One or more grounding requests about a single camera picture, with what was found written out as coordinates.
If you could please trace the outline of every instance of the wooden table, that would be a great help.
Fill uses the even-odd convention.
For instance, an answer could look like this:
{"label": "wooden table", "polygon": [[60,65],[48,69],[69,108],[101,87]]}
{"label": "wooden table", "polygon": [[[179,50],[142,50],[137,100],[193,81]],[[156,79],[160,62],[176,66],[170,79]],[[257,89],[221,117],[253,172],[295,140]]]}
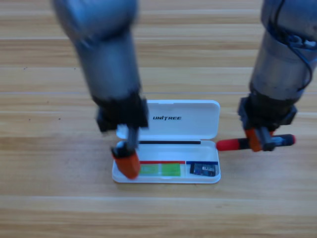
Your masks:
{"label": "wooden table", "polygon": [[[263,27],[261,0],[142,0],[135,28],[148,99],[212,99],[215,141],[243,136],[238,102]],[[220,153],[214,185],[116,184],[71,44],[48,0],[0,0],[1,238],[317,238],[317,81],[298,143]]]}

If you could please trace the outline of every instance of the black strip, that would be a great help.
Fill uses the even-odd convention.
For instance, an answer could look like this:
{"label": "black strip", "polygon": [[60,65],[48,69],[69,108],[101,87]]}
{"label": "black strip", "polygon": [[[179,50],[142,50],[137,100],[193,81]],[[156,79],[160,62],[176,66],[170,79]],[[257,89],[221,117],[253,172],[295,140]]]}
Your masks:
{"label": "black strip", "polygon": [[160,144],[160,145],[168,145],[168,144],[181,144],[181,145],[200,145],[200,141],[169,141],[169,140],[144,140],[140,141],[139,144]]}

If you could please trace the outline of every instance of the red tool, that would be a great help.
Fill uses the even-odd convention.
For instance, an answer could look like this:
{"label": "red tool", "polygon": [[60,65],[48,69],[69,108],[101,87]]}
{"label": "red tool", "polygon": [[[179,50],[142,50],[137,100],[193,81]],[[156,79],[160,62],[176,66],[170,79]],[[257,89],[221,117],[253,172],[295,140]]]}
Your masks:
{"label": "red tool", "polygon": [[[276,147],[291,146],[296,143],[296,138],[291,134],[276,135],[272,137],[272,142]],[[250,141],[247,138],[221,140],[216,146],[218,151],[251,149]]]}

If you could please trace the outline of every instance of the case lid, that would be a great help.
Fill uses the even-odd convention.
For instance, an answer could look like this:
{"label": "case lid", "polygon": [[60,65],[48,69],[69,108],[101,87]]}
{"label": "case lid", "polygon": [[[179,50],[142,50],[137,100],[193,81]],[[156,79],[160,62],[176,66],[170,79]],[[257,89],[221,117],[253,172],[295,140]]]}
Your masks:
{"label": "case lid", "polygon": [[[201,140],[215,138],[220,105],[213,100],[148,100],[149,128],[139,140]],[[126,139],[128,129],[119,126],[117,136]]]}

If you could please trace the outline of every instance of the black rubber part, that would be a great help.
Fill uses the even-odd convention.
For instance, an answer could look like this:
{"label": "black rubber part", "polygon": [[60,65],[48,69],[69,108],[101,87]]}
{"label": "black rubber part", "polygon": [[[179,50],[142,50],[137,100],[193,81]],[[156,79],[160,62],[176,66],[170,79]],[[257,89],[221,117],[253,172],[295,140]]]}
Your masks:
{"label": "black rubber part", "polygon": [[123,100],[104,101],[96,97],[93,100],[99,106],[96,121],[102,133],[116,130],[120,124],[135,128],[149,126],[147,101],[141,99],[139,93],[132,93]]}

